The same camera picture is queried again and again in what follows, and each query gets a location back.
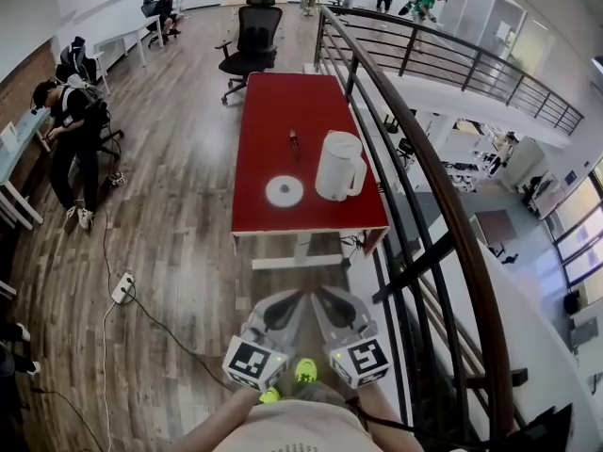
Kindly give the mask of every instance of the shoe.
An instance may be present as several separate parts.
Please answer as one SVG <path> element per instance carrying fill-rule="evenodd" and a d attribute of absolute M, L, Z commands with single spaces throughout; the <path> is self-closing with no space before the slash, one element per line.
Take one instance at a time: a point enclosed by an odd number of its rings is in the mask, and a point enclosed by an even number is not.
<path fill-rule="evenodd" d="M 317 381 L 318 369 L 314 360 L 302 358 L 295 367 L 295 380 L 298 382 L 312 383 Z"/>
<path fill-rule="evenodd" d="M 77 224 L 77 206 L 72 206 L 67 210 L 67 218 L 65 224 L 63 224 L 63 230 L 67 234 L 73 233 L 75 225 Z"/>
<path fill-rule="evenodd" d="M 274 403 L 281 399 L 281 394 L 274 387 L 270 387 L 260 396 L 260 402 L 262 403 Z"/>
<path fill-rule="evenodd" d="M 17 326 L 21 329 L 21 339 L 24 342 L 28 342 L 29 340 L 31 340 L 31 335 L 29 334 L 29 331 L 27 331 L 25 325 L 23 325 L 22 323 L 17 323 Z"/>
<path fill-rule="evenodd" d="M 38 373 L 40 373 L 41 370 L 41 366 L 40 366 L 40 362 L 32 362 L 34 364 L 34 371 L 33 372 L 27 372 L 29 375 L 31 375 L 32 377 Z"/>
<path fill-rule="evenodd" d="M 78 209 L 77 210 L 77 218 L 79 220 L 79 225 L 82 228 L 84 228 L 86 231 L 90 231 L 92 229 L 92 223 L 94 221 L 94 213 L 92 213 L 88 209 Z"/>

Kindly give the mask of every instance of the white disc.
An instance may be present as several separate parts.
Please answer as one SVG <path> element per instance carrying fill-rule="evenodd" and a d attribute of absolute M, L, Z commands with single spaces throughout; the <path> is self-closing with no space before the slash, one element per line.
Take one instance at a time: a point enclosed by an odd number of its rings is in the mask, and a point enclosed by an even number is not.
<path fill-rule="evenodd" d="M 295 206 L 302 200 L 302 196 L 302 181 L 291 176 L 277 176 L 266 186 L 266 197 L 273 206 Z"/>

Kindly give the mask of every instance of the person in green shirt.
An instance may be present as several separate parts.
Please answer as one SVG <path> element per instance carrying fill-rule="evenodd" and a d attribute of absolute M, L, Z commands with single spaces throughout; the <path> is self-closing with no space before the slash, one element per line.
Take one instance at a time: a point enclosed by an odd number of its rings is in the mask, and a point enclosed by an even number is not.
<path fill-rule="evenodd" d="M 413 22 L 417 25 L 425 25 L 425 19 L 430 19 L 432 22 L 436 22 L 435 17 L 432 15 L 430 10 L 435 5 L 435 2 L 441 2 L 442 0 L 416 0 L 415 5 L 413 6 L 413 11 L 411 15 L 413 16 Z M 422 42 L 425 34 L 423 32 L 418 32 L 416 34 L 417 41 L 415 43 L 415 49 L 420 52 L 422 47 Z"/>

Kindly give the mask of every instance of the white kettle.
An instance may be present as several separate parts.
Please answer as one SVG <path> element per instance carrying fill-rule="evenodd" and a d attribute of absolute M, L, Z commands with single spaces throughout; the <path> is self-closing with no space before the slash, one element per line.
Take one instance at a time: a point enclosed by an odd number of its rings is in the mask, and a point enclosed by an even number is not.
<path fill-rule="evenodd" d="M 318 163 L 317 193 L 325 200 L 344 201 L 360 194 L 366 177 L 361 140 L 349 132 L 329 131 Z"/>

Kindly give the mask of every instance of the power strip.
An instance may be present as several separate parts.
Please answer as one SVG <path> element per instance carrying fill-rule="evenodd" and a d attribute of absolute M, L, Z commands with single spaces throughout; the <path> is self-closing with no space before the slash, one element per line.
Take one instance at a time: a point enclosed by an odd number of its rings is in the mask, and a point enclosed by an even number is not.
<path fill-rule="evenodd" d="M 120 282 L 117 284 L 111 297 L 118 305 L 122 304 L 125 297 L 132 291 L 134 287 L 134 277 L 130 273 L 123 273 Z"/>

